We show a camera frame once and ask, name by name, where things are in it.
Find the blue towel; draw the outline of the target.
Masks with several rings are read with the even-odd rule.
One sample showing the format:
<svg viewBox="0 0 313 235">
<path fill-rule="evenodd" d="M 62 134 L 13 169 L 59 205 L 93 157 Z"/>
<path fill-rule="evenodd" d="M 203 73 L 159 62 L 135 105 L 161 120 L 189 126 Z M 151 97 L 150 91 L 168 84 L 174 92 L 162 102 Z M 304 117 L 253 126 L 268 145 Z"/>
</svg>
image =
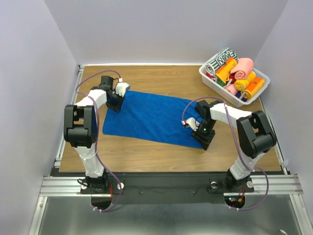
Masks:
<svg viewBox="0 0 313 235">
<path fill-rule="evenodd" d="M 201 149 L 181 116 L 188 99 L 127 91 L 119 113 L 108 109 L 103 134 Z"/>
</svg>

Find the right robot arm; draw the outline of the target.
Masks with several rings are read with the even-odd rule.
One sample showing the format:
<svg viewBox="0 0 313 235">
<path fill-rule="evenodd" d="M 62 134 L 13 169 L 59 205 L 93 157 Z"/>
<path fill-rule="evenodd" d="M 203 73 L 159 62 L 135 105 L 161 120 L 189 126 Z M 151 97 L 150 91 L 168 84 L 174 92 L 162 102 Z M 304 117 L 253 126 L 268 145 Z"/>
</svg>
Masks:
<svg viewBox="0 0 313 235">
<path fill-rule="evenodd" d="M 230 126 L 238 158 L 226 172 L 225 187 L 236 191 L 245 185 L 257 162 L 277 143 L 265 113 L 242 111 L 219 100 L 212 103 L 202 100 L 196 104 L 195 111 L 201 121 L 190 117 L 182 124 L 193 130 L 192 137 L 204 150 L 208 149 L 215 136 L 213 127 L 217 121 Z"/>
</svg>

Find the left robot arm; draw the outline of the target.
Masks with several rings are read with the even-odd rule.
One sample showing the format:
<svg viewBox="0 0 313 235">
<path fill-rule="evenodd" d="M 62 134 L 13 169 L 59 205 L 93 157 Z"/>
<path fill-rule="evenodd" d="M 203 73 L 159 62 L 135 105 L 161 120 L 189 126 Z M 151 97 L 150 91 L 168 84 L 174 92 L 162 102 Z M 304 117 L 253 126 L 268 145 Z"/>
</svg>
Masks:
<svg viewBox="0 0 313 235">
<path fill-rule="evenodd" d="M 120 112 L 126 91 L 130 89 L 122 78 L 102 76 L 100 84 L 91 88 L 79 102 L 66 105 L 64 109 L 64 140 L 78 153 L 85 168 L 85 179 L 79 179 L 82 191 L 103 193 L 109 188 L 108 174 L 97 155 L 99 135 L 98 108 Z"/>
</svg>

